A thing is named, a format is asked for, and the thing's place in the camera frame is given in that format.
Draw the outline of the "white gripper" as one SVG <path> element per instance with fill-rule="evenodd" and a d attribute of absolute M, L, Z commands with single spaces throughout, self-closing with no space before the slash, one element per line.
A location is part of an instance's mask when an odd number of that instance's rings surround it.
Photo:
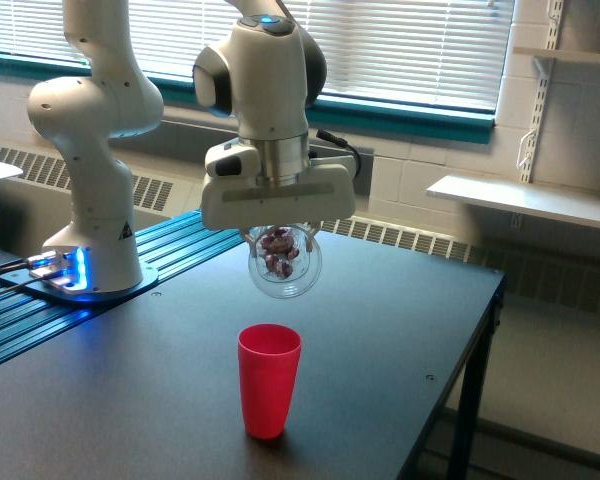
<path fill-rule="evenodd" d="M 293 139 L 281 152 L 267 155 L 232 139 L 207 151 L 205 170 L 204 225 L 241 229 L 248 243 L 257 241 L 259 226 L 304 223 L 305 248 L 312 252 L 321 221 L 355 212 L 356 160 L 351 154 L 310 159 L 306 147 Z"/>

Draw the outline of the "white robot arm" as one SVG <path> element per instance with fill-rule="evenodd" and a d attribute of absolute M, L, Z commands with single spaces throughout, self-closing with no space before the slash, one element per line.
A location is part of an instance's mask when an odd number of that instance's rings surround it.
<path fill-rule="evenodd" d="M 306 108 L 326 80 L 317 43 L 280 1 L 239 1 L 223 42 L 205 47 L 192 77 L 200 105 L 236 119 L 234 139 L 205 156 L 201 209 L 211 230 L 307 223 L 351 216 L 352 156 L 309 153 Z M 71 219 L 45 247 L 66 258 L 56 288 L 104 295 L 144 278 L 135 240 L 133 179 L 109 146 L 157 128 L 164 102 L 134 55 L 125 1 L 67 1 L 67 42 L 89 60 L 87 77 L 37 84 L 28 99 L 35 130 L 61 154 L 71 182 Z"/>

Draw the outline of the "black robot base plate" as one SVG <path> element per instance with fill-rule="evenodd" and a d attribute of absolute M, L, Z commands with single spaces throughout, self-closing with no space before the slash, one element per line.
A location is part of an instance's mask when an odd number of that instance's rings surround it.
<path fill-rule="evenodd" d="M 146 262 L 141 263 L 143 279 L 136 286 L 117 292 L 96 292 L 96 293 L 66 293 L 52 287 L 49 282 L 35 282 L 25 285 L 23 291 L 36 298 L 46 299 L 55 303 L 64 303 L 68 305 L 111 305 L 119 304 L 128 299 L 134 298 L 141 293 L 150 290 L 158 284 L 158 270 Z"/>

